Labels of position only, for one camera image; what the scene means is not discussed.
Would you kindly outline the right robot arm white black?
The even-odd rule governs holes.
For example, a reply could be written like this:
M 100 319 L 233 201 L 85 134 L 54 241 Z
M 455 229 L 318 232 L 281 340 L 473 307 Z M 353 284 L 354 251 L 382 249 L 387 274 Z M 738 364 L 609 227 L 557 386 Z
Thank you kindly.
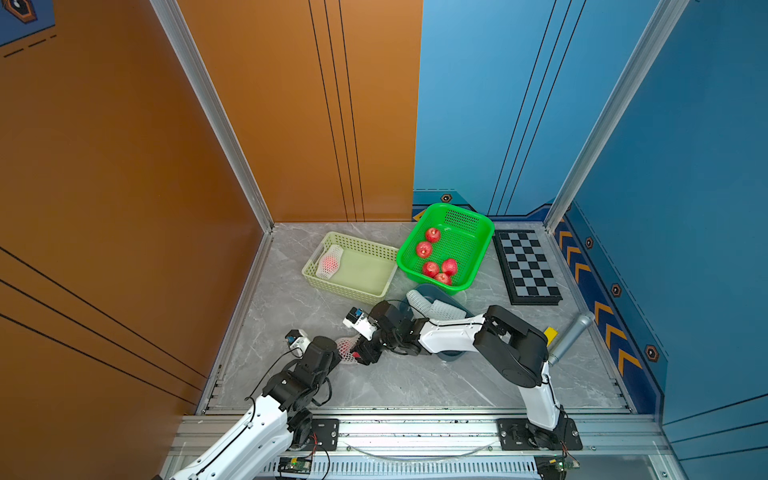
M 503 307 L 470 316 L 439 300 L 422 307 L 383 300 L 369 312 L 351 308 L 343 324 L 358 334 L 349 354 L 363 365 L 376 363 L 384 350 L 405 356 L 480 354 L 518 388 L 526 408 L 523 431 L 500 434 L 528 448 L 567 448 L 569 417 L 552 388 L 548 338 Z

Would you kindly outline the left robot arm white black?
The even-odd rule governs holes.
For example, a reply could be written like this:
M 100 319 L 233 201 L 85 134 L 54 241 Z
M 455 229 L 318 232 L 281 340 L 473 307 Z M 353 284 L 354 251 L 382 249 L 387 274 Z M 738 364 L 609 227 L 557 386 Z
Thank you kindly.
M 245 414 L 174 479 L 253 479 L 268 464 L 309 437 L 309 405 L 341 362 L 334 340 L 317 336 L 300 357 L 273 375 Z

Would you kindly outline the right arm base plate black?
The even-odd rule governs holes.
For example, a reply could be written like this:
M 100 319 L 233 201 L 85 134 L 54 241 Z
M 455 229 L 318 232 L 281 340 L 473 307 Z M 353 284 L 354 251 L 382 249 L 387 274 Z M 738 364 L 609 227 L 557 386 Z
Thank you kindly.
M 576 423 L 570 417 L 561 419 L 553 431 L 530 424 L 527 419 L 517 418 L 498 419 L 496 427 L 503 451 L 583 449 Z

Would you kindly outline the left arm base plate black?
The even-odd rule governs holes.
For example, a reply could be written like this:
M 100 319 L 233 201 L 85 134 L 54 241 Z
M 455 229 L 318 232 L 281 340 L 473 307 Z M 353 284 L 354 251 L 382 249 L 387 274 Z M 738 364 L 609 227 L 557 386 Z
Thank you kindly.
M 334 452 L 338 447 L 340 421 L 338 418 L 312 418 L 301 420 L 292 431 L 290 450 L 304 451 L 322 447 Z

